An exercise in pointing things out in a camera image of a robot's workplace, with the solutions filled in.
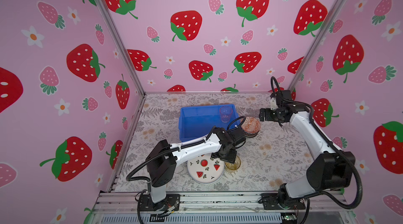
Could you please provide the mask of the yellow clear glass cup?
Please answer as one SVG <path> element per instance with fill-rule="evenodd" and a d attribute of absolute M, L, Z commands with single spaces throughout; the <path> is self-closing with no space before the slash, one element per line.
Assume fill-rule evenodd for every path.
<path fill-rule="evenodd" d="M 232 170 L 232 171 L 237 170 L 241 166 L 241 159 L 239 158 L 239 156 L 236 156 L 234 163 L 225 162 L 225 165 L 226 165 L 226 168 L 229 170 Z"/>

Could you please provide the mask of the pink clear glass cup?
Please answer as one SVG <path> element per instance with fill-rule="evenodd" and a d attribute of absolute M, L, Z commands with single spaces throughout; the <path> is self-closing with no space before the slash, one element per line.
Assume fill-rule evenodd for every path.
<path fill-rule="evenodd" d="M 223 123 L 228 123 L 232 117 L 233 109 L 231 106 L 222 106 L 219 109 L 220 120 Z"/>

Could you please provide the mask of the white strawberry pattern plate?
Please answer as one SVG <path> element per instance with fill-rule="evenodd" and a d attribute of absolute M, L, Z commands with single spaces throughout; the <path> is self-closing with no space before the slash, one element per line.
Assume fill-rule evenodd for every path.
<path fill-rule="evenodd" d="M 213 158 L 212 154 L 200 155 L 187 162 L 189 175 L 200 184 L 211 184 L 218 181 L 224 173 L 225 162 Z"/>

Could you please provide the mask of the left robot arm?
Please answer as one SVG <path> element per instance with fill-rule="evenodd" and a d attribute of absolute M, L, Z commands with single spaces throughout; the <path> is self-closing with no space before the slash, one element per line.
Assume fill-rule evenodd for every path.
<path fill-rule="evenodd" d="M 166 184 L 172 180 L 177 166 L 205 154 L 233 164 L 237 148 L 245 141 L 241 128 L 226 130 L 215 126 L 207 135 L 191 141 L 178 144 L 160 141 L 145 160 L 151 179 L 152 203 L 158 204 L 166 199 Z"/>

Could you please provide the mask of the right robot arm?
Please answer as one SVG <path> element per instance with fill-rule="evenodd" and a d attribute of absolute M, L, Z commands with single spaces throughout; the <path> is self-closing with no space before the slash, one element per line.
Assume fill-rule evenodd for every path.
<path fill-rule="evenodd" d="M 276 202 L 287 208 L 301 199 L 327 195 L 344 209 L 356 208 L 362 200 L 363 186 L 355 168 L 355 156 L 342 151 L 319 128 L 311 105 L 293 101 L 289 90 L 273 90 L 270 98 L 271 107 L 260 109 L 259 120 L 279 125 L 290 123 L 303 137 L 314 159 L 303 177 L 280 186 Z M 329 191 L 348 187 L 352 177 L 356 179 L 356 198 L 351 204 L 343 204 Z"/>

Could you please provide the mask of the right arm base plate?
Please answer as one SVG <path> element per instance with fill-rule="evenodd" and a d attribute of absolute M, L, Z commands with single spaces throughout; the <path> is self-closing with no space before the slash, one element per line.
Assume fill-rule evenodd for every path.
<path fill-rule="evenodd" d="M 306 206 L 302 199 L 286 199 L 278 193 L 263 193 L 258 199 L 265 210 L 305 210 Z"/>

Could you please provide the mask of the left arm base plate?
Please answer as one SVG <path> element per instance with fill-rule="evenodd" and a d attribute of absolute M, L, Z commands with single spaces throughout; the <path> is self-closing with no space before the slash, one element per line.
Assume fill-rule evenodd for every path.
<path fill-rule="evenodd" d="M 166 198 L 159 203 L 153 203 L 151 195 L 142 195 L 138 201 L 140 211 L 177 211 L 180 205 L 180 194 L 167 194 Z"/>

